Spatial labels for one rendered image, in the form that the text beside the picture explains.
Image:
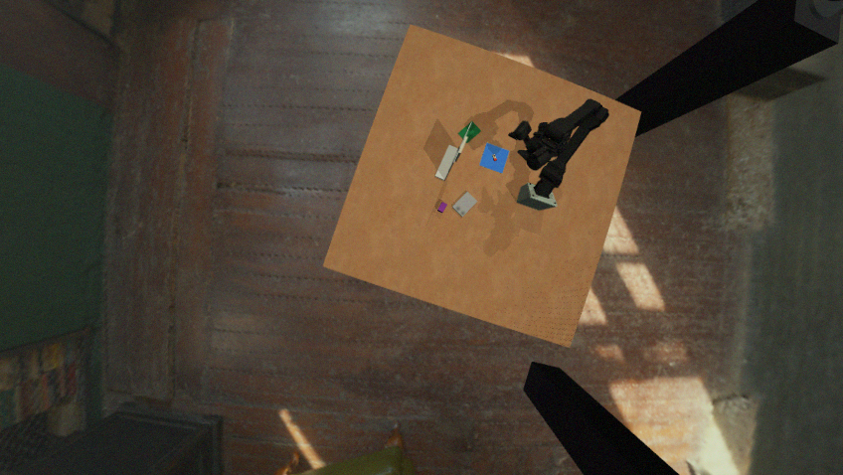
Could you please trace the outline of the blue flat square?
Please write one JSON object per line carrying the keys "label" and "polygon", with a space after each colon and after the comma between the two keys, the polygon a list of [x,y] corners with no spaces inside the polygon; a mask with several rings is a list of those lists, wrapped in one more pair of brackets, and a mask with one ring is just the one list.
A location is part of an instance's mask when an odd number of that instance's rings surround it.
{"label": "blue flat square", "polygon": [[[503,173],[509,151],[499,148],[497,146],[486,143],[479,166]],[[497,161],[493,160],[495,154]]]}

